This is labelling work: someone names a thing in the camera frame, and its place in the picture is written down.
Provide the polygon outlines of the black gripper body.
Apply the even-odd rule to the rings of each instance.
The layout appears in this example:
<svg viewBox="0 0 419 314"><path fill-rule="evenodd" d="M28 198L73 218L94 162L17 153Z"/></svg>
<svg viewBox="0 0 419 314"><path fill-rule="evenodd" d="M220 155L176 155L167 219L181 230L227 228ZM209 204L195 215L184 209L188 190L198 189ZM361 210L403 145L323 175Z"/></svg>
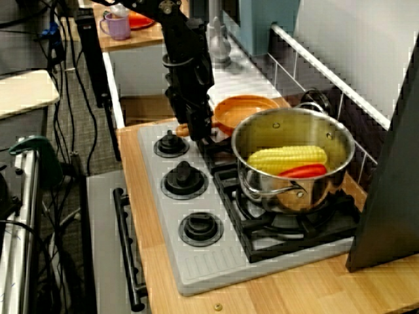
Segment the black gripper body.
<svg viewBox="0 0 419 314"><path fill-rule="evenodd" d="M208 90L213 86L212 70L169 70L166 75L166 96L180 124L187 124L187 113L201 113L212 117Z"/></svg>

